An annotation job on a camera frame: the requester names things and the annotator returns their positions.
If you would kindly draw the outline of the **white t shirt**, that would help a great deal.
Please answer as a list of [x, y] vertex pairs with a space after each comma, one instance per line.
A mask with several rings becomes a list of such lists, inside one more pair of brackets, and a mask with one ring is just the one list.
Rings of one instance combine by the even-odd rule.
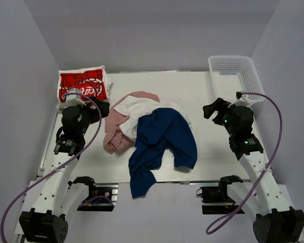
[[177, 104], [171, 102], [157, 102], [150, 98], [127, 96], [121, 103], [114, 107], [114, 111], [129, 117], [129, 119], [120, 124], [119, 127], [127, 138], [135, 142], [137, 138], [138, 119], [144, 115], [151, 114], [158, 108], [172, 108], [178, 111], [185, 118], [189, 127], [192, 128], [189, 117]]

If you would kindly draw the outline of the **pink t shirt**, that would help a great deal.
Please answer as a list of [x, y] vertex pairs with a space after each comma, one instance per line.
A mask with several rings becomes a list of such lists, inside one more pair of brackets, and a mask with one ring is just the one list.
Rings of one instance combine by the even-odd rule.
[[137, 91], [127, 94], [112, 107], [110, 107], [109, 115], [105, 118], [105, 137], [103, 139], [103, 148], [109, 154], [113, 154], [114, 152], [121, 154], [134, 144], [134, 141], [126, 137], [119, 127], [119, 125], [123, 124], [129, 119], [129, 116], [122, 115], [114, 110], [114, 108], [124, 101], [128, 96], [133, 96], [136, 98], [149, 98], [157, 102], [160, 101], [156, 94]]

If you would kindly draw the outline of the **navy blue t shirt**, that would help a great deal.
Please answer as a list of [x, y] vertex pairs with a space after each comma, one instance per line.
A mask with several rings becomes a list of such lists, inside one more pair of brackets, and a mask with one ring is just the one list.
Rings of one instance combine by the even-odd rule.
[[138, 119], [135, 151], [129, 158], [130, 189], [133, 198], [143, 197], [156, 183], [151, 172], [162, 165], [166, 149], [174, 155], [174, 167], [193, 169], [197, 145], [185, 118], [173, 108], [157, 108]]

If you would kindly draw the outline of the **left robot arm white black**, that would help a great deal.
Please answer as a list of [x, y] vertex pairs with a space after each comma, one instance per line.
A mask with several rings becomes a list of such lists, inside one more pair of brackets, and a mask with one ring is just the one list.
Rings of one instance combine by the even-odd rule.
[[91, 202], [96, 198], [93, 178], [84, 176], [71, 181], [70, 177], [89, 146], [85, 141], [89, 125], [100, 124], [108, 116], [109, 106], [91, 96], [88, 103], [79, 100], [63, 109], [51, 170], [41, 181], [44, 186], [31, 209], [19, 217], [28, 242], [64, 242], [71, 214], [83, 200]]

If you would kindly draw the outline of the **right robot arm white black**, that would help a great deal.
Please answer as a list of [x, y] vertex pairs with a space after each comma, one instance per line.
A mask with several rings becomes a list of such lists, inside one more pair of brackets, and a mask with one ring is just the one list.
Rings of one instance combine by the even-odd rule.
[[227, 220], [243, 211], [252, 222], [258, 242], [298, 242], [304, 227], [304, 212], [293, 208], [268, 168], [264, 149], [252, 132], [253, 111], [246, 105], [218, 98], [203, 106], [204, 118], [209, 119], [214, 112], [217, 115], [213, 122], [228, 132], [230, 149], [252, 183], [248, 189], [238, 176], [221, 178], [219, 197], [238, 205], [226, 215]]

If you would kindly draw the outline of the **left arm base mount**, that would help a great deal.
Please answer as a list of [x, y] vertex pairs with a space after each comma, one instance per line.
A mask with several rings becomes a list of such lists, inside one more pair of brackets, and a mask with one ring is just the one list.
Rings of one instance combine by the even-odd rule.
[[112, 201], [112, 190], [110, 186], [97, 186], [94, 179], [89, 176], [76, 177], [68, 181], [68, 191], [73, 185], [85, 186], [85, 198], [77, 206], [77, 211], [84, 212], [112, 212], [115, 204]]

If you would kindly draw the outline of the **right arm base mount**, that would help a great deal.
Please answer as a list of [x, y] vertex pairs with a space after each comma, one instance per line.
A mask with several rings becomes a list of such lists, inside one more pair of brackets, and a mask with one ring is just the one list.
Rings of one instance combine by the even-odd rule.
[[202, 186], [196, 191], [196, 196], [202, 201], [203, 215], [224, 215], [232, 213], [238, 205], [227, 194], [227, 186], [233, 183], [242, 183], [236, 175], [225, 176], [217, 186]]

